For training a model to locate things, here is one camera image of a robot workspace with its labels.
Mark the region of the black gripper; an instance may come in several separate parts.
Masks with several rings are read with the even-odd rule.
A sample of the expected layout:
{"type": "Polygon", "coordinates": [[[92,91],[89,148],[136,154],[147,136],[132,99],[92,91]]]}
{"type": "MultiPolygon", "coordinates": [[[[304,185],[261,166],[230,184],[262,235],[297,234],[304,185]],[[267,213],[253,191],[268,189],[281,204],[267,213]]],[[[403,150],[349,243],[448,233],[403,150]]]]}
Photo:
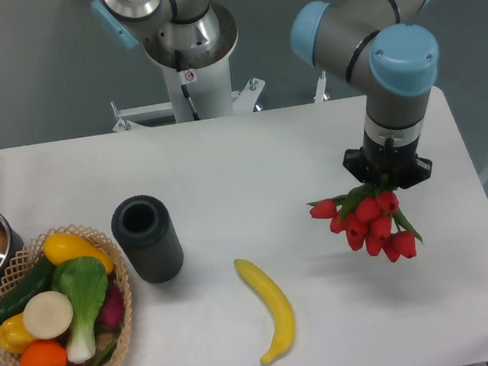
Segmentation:
{"type": "Polygon", "coordinates": [[[432,161],[417,156],[417,148],[400,146],[391,153],[380,146],[346,150],[343,167],[359,182],[386,189],[408,189],[431,178],[432,161]]]}

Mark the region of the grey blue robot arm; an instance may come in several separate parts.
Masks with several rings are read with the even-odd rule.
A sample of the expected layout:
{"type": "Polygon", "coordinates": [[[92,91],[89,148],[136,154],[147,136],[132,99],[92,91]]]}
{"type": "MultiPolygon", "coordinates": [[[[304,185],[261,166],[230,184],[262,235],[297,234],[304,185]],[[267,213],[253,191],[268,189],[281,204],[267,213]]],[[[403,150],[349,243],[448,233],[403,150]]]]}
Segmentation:
{"type": "MultiPolygon", "coordinates": [[[[295,54],[367,98],[363,143],[343,157],[359,182],[406,189],[431,175],[417,144],[439,47],[430,31],[408,23],[430,1],[316,1],[291,27],[295,54]]],[[[141,45],[159,65],[177,121],[237,113],[229,56],[238,29],[228,9],[212,0],[94,0],[91,10],[112,39],[141,45]]]]}

